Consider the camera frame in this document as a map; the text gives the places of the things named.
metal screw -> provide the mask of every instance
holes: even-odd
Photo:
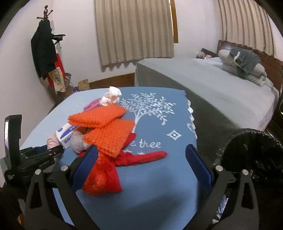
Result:
[[[218,171],[218,172],[221,172],[223,170],[223,167],[221,165],[217,165],[215,167],[215,169]]]
[[[37,169],[36,171],[35,171],[35,174],[36,175],[39,175],[41,173],[41,170],[40,169]]]
[[[248,175],[248,170],[243,169],[243,171],[242,171],[242,172],[243,172],[243,174],[244,174],[244,175]]]
[[[64,172],[64,171],[67,171],[68,168],[69,168],[69,167],[68,167],[67,165],[62,165],[60,169],[61,169],[61,171]]]

white tree print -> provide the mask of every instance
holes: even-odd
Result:
[[[161,97],[159,101],[155,98],[155,93],[141,93],[140,95],[131,94],[133,99],[122,99],[120,104],[129,112],[135,114],[135,126],[132,132],[135,132],[137,123],[143,115],[148,114],[149,116],[154,115],[162,121],[162,125],[166,124],[166,115],[165,114],[175,114],[172,110],[172,107],[175,103],[166,102],[164,97]]]

black trash can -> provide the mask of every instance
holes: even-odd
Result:
[[[251,173],[258,200],[260,230],[283,229],[283,147],[254,129],[230,133],[220,145],[216,162],[228,171]]]

pink cloth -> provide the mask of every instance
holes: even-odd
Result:
[[[60,145],[60,142],[57,139],[55,132],[47,138],[46,144],[47,144],[47,149],[51,149],[53,147]]]
[[[94,108],[100,106],[100,102],[99,102],[100,100],[101,100],[101,98],[97,98],[94,101],[90,102],[88,105],[86,105],[83,108],[83,111],[89,111],[91,109],[94,109]]]

diamond pattern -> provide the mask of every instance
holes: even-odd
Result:
[[[179,137],[181,137],[182,135],[177,133],[175,130],[173,130],[172,132],[166,134],[169,137],[172,137],[174,140],[177,140]]]

